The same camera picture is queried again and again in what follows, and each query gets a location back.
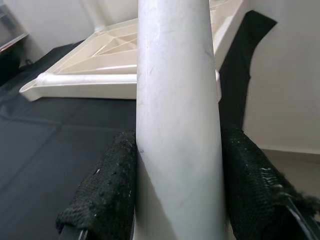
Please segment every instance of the baseboard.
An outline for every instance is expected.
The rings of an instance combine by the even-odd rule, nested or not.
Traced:
[[[309,149],[309,148],[298,148],[298,147],[276,146],[276,145],[263,145],[263,144],[258,144],[258,147],[260,149],[272,150],[272,151],[320,155],[320,149]]]

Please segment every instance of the floor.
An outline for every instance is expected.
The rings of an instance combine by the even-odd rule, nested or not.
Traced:
[[[320,155],[263,150],[272,164],[285,175],[298,192],[320,198]],[[228,239],[235,240],[231,227]]]

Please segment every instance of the gray floor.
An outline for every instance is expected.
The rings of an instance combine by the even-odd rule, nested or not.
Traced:
[[[320,198],[320,155],[263,151],[272,164],[296,187],[297,191]],[[236,239],[231,227],[228,235],[229,240]]]

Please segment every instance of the white plastic tray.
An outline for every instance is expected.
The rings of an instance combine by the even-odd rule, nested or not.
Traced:
[[[217,70],[248,10],[245,0],[210,2]],[[138,19],[95,29],[99,30],[24,85],[20,93],[29,101],[42,97],[136,99]],[[220,78],[216,76],[219,101]]]

